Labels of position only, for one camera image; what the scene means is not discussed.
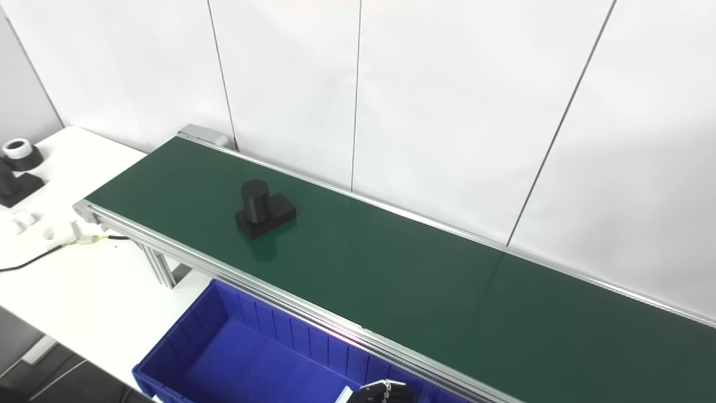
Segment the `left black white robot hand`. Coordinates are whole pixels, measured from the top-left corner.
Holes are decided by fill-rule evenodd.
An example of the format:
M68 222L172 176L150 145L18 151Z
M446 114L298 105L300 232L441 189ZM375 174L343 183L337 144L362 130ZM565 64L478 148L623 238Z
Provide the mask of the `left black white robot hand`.
M363 385L356 392L349 387L343 388L335 402L417 402L414 388L404 382L388 378Z

